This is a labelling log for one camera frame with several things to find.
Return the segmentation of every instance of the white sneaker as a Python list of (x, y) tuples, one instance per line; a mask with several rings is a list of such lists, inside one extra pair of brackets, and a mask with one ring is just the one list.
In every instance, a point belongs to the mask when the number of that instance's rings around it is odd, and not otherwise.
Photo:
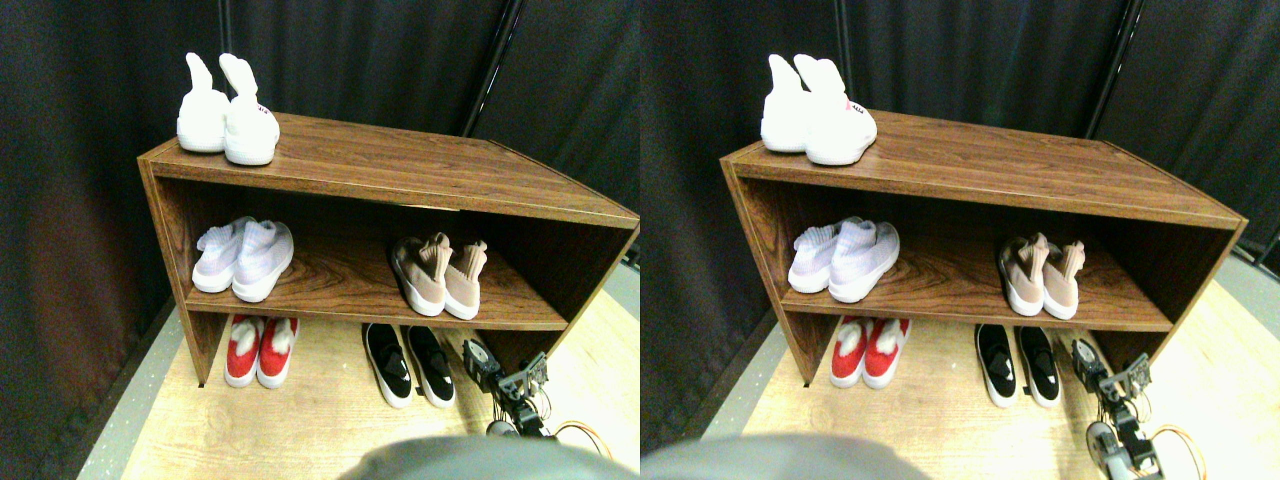
[(849, 101), (845, 81), (828, 59), (796, 55), (796, 69), (813, 92), (805, 154), (819, 165), (850, 165), (876, 142), (876, 120), (861, 105)]
[(257, 102), (257, 82), (248, 61), (232, 54), (218, 58), (227, 81), (236, 88), (236, 99), (227, 111), (227, 160), (241, 165), (266, 165), (275, 157), (280, 140), (280, 123), (271, 110)]
[(188, 52), (191, 92), (182, 97), (178, 109), (178, 145), (196, 152), (223, 151), (227, 131), (227, 93), (214, 90), (214, 76), (209, 74), (200, 55)]
[(787, 270), (787, 283), (800, 293), (818, 293), (831, 282), (831, 257), (836, 255), (836, 236), (844, 223), (863, 221), (850, 216), (826, 227), (809, 227), (795, 241), (796, 256)]
[(841, 224), (836, 255), (831, 259), (831, 284), (827, 292), (845, 303), (865, 298), (897, 261), (900, 247), (897, 229), (888, 221)]
[(244, 246), (236, 260), (232, 292), (257, 303), (275, 288), (275, 280), (293, 261), (293, 234), (283, 223), (262, 220), (244, 225)]
[(210, 228), (200, 236), (196, 250), (204, 253), (191, 271), (191, 283), (196, 284), (196, 289), (218, 293), (232, 285), (236, 259), (239, 257), (241, 244), (244, 241), (244, 225), (251, 221), (252, 216), (242, 216), (227, 225)]
[(803, 152), (809, 138), (812, 93), (800, 87), (800, 76), (787, 60), (769, 55), (773, 91), (764, 97), (760, 140), (777, 152)]

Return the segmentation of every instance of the white sock shoe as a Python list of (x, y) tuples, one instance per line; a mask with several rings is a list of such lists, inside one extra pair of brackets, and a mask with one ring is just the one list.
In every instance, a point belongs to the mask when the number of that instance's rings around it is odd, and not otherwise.
[(248, 61), (232, 54), (218, 58), (236, 99), (227, 111), (227, 160), (239, 165), (266, 165), (275, 157), (280, 124), (271, 110), (257, 102), (257, 82)]
[(182, 97), (178, 110), (178, 145), (196, 152), (223, 151), (227, 129), (227, 93), (214, 90), (214, 76), (200, 55), (188, 52), (191, 92)]

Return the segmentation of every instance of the dark backdrop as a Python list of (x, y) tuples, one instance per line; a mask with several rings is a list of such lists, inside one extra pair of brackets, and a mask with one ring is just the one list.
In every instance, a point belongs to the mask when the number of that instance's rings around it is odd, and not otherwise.
[(169, 297), (134, 159), (218, 44), (211, 1), (0, 6), (0, 477), (76, 475)]

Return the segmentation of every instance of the black curtain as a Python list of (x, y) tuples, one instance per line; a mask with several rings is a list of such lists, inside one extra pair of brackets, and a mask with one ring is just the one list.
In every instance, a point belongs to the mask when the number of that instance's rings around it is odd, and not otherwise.
[(212, 1), (0, 6), (0, 477), (76, 475), (170, 296), (136, 157), (218, 45)]
[[(1083, 134), (1124, 3), (859, 1), (846, 5), (854, 101)], [(657, 105), (641, 169), (650, 219), (641, 448), (700, 435), (758, 347), (768, 302), (716, 161), (759, 140), (767, 55), (840, 63), (831, 1), (650, 6), (643, 83)]]
[(1277, 45), (1276, 3), (1146, 3), (1097, 136), (1248, 218), (1254, 253), (1280, 228)]

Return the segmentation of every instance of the cable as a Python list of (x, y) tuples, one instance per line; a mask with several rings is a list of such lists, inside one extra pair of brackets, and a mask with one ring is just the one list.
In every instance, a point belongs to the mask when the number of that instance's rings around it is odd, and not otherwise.
[(1204, 453), (1201, 452), (1199, 445), (1196, 444), (1196, 440), (1192, 438), (1192, 434), (1187, 433), (1187, 430), (1183, 430), (1178, 425), (1165, 424), (1157, 428), (1153, 434), (1151, 434), (1151, 439), (1155, 440), (1156, 436), (1160, 436), (1160, 434), (1166, 431), (1171, 431), (1176, 434), (1178, 438), (1183, 439), (1183, 444), (1185, 444), (1187, 449), (1190, 451), (1192, 453), (1192, 463), (1196, 465), (1196, 472), (1199, 474), (1201, 480), (1208, 480), (1208, 463), (1204, 462)]
[[(596, 433), (594, 429), (577, 420), (567, 420), (563, 424), (561, 424), (561, 426), (556, 429), (556, 434), (553, 436), (559, 438), (561, 431), (564, 431), (564, 429), (568, 428), (575, 428), (581, 430), (584, 434), (586, 434), (586, 438), (591, 440), (591, 444), (595, 445), (596, 453), (602, 456), (608, 456), (609, 460), (613, 460), (613, 451), (609, 449), (609, 444), (604, 443), (604, 436), (600, 436), (600, 434)], [(600, 447), (604, 447), (604, 452), (600, 452)]]

